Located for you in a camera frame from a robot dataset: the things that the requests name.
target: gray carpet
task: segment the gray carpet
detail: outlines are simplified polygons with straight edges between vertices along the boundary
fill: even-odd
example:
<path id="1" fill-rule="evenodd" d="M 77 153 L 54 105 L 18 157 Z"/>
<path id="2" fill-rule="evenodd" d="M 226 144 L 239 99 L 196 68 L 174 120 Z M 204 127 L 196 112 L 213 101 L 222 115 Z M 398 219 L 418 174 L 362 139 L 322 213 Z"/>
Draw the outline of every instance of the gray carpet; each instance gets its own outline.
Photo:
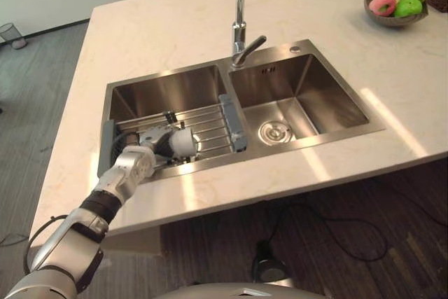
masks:
<path id="1" fill-rule="evenodd" d="M 0 238 L 31 230 L 87 24 L 0 47 Z M 0 249 L 0 298 L 22 274 L 24 244 Z"/>
<path id="2" fill-rule="evenodd" d="M 29 232 L 87 25 L 29 40 L 23 50 L 0 48 L 0 238 Z M 106 251 L 80 298 L 153 298 L 194 281 L 250 281 L 256 242 L 280 209 L 306 202 L 325 216 L 359 217 L 387 237 L 385 258 L 364 263 L 346 255 L 324 224 L 292 207 L 272 241 L 297 287 L 362 299 L 447 298 L 447 232 L 390 187 L 405 191 L 447 221 L 447 160 L 162 227 L 163 256 Z M 333 223 L 341 244 L 359 256 L 381 252 L 371 228 Z M 0 298 L 22 276 L 25 244 L 0 248 Z"/>

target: sink drain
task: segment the sink drain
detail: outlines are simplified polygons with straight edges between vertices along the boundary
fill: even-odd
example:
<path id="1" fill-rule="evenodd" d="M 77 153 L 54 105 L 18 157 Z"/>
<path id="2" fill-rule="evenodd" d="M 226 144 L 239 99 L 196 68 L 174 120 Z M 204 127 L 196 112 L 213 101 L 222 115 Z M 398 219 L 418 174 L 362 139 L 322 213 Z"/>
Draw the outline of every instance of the sink drain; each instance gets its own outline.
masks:
<path id="1" fill-rule="evenodd" d="M 289 126 L 278 121 L 264 123 L 261 125 L 258 134 L 260 139 L 267 145 L 287 143 L 291 140 Z"/>

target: bowl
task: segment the bowl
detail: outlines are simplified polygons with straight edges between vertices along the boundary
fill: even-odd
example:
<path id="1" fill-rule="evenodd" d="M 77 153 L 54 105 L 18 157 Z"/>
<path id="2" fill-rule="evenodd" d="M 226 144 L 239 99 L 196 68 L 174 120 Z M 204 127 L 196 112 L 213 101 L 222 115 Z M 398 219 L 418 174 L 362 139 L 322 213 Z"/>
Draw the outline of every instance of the bowl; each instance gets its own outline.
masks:
<path id="1" fill-rule="evenodd" d="M 422 3 L 423 9 L 420 14 L 413 14 L 413 15 L 408 15 L 407 17 L 400 17 L 400 18 L 382 17 L 380 15 L 374 14 L 369 9 L 369 4 L 371 1 L 372 0 L 364 0 L 365 12 L 367 13 L 367 15 L 369 16 L 370 19 L 372 19 L 375 22 L 378 22 L 379 24 L 381 24 L 383 26 L 389 26 L 389 27 L 405 26 L 405 25 L 413 24 L 414 22 L 420 21 L 428 15 L 428 5 L 426 4 L 426 1 L 424 1 Z"/>

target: white countertop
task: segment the white countertop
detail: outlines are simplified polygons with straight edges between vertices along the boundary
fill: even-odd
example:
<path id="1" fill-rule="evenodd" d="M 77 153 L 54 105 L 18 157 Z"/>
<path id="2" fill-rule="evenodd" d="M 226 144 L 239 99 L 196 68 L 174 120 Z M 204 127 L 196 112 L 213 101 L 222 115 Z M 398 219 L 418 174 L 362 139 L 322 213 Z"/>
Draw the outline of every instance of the white countertop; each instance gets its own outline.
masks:
<path id="1" fill-rule="evenodd" d="M 388 29 L 369 20 L 363 0 L 246 0 L 247 41 L 264 34 L 267 48 L 310 39 L 386 130 L 141 185 L 111 234 L 446 155 L 448 17 L 429 12 Z M 32 232 L 94 188 L 106 84 L 227 57 L 234 16 L 235 0 L 126 0 L 94 9 Z"/>

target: faucet spout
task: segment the faucet spout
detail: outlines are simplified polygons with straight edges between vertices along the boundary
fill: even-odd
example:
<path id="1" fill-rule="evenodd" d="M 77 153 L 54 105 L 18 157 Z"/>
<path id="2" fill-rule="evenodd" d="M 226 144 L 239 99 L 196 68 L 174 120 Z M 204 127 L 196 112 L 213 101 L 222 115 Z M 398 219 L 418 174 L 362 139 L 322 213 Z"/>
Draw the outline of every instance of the faucet spout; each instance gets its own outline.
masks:
<path id="1" fill-rule="evenodd" d="M 232 65 L 241 67 L 246 57 L 255 49 L 266 42 L 266 36 L 258 37 L 253 43 L 246 47 L 246 22 L 244 21 L 244 0 L 237 0 L 237 14 L 235 22 L 232 25 L 233 44 L 232 44 Z"/>
<path id="2" fill-rule="evenodd" d="M 266 42 L 266 40 L 266 36 L 259 36 L 253 43 L 247 46 L 247 48 L 244 48 L 241 52 L 235 53 L 232 56 L 232 66 L 235 68 L 241 67 L 244 64 L 244 61 L 246 61 L 246 57 Z"/>

